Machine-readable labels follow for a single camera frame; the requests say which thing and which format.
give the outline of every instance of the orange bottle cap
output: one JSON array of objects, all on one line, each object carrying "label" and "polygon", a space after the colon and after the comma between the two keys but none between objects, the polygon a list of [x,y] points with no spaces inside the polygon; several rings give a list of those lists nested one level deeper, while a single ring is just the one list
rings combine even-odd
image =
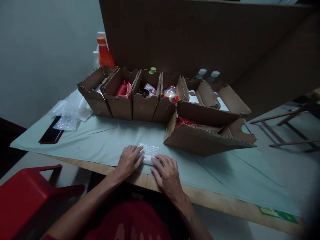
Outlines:
[{"label": "orange bottle cap", "polygon": [[97,41],[99,44],[106,44],[106,40],[103,37],[98,37]]}]

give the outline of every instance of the smartphone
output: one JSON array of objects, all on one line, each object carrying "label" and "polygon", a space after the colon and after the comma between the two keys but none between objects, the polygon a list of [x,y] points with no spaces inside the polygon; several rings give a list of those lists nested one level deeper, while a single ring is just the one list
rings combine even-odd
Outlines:
[{"label": "smartphone", "polygon": [[42,138],[39,140],[40,144],[54,144],[59,141],[63,130],[54,129],[53,126],[59,121],[61,117],[57,116],[53,122],[51,123],[50,127],[46,130]]}]

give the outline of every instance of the orange bottle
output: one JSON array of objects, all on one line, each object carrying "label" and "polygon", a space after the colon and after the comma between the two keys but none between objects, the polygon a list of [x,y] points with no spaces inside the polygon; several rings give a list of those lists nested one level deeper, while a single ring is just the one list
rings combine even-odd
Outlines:
[{"label": "orange bottle", "polygon": [[106,40],[103,37],[98,37],[97,41],[99,43],[99,63],[100,66],[107,65],[110,69],[114,69],[114,61],[108,50]]}]

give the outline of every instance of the cardboard compartment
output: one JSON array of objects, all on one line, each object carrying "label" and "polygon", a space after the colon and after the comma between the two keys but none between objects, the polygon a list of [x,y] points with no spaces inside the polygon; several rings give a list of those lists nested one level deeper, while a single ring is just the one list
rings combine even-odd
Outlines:
[{"label": "cardboard compartment", "polygon": [[101,86],[114,71],[117,71],[117,68],[111,70],[107,66],[103,69],[100,67],[77,84],[79,92],[86,99],[93,113],[96,115],[112,117],[109,104],[101,94]]},{"label": "cardboard compartment", "polygon": [[222,85],[218,83],[212,85],[211,88],[220,102],[220,105],[225,105],[230,112],[239,114],[241,118],[246,118],[251,113],[250,108],[228,84]]},{"label": "cardboard compartment", "polygon": [[139,75],[140,71],[138,69],[130,72],[127,68],[119,68],[102,85],[103,96],[108,101],[113,117],[132,120],[132,89],[128,98],[124,96],[115,97],[115,94],[123,80],[130,82],[133,88]]},{"label": "cardboard compartment", "polygon": [[195,84],[187,85],[186,100],[189,102],[197,101],[200,105],[205,105],[213,108],[220,108],[220,103],[217,100],[212,88],[206,81],[196,81]]},{"label": "cardboard compartment", "polygon": [[179,101],[186,98],[184,83],[182,82],[179,73],[171,75],[168,72],[162,72],[160,77],[160,92],[159,102],[154,113],[153,122],[168,122],[175,111],[175,103],[169,100],[169,97],[161,97],[162,92],[171,85],[176,87],[176,94],[179,96]]},{"label": "cardboard compartment", "polygon": [[[222,127],[222,130],[214,133],[184,123],[176,127],[178,116],[199,124]],[[182,101],[168,123],[164,144],[205,157],[233,149],[256,147],[253,144],[255,136],[241,130],[245,119],[238,117],[237,114]]]},{"label": "cardboard compartment", "polygon": [[[133,119],[152,121],[159,100],[160,82],[160,72],[156,71],[154,74],[150,74],[147,69],[141,71],[132,89]],[[140,89],[144,88],[147,83],[154,87],[156,91],[155,95],[144,98]]]}]

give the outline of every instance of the hand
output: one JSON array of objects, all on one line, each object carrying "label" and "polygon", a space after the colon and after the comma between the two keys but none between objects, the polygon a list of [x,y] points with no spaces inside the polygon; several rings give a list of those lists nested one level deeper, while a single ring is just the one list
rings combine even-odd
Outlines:
[{"label": "hand", "polygon": [[164,194],[174,205],[189,199],[182,190],[176,160],[166,155],[156,155],[155,157],[160,159],[162,164],[156,158],[152,158],[151,160],[157,166],[159,172],[154,168],[151,168],[151,171]]},{"label": "hand", "polygon": [[121,181],[129,177],[141,164],[143,156],[140,156],[138,160],[137,156],[142,149],[143,147],[129,145],[122,151],[118,166],[114,170],[115,175]]}]

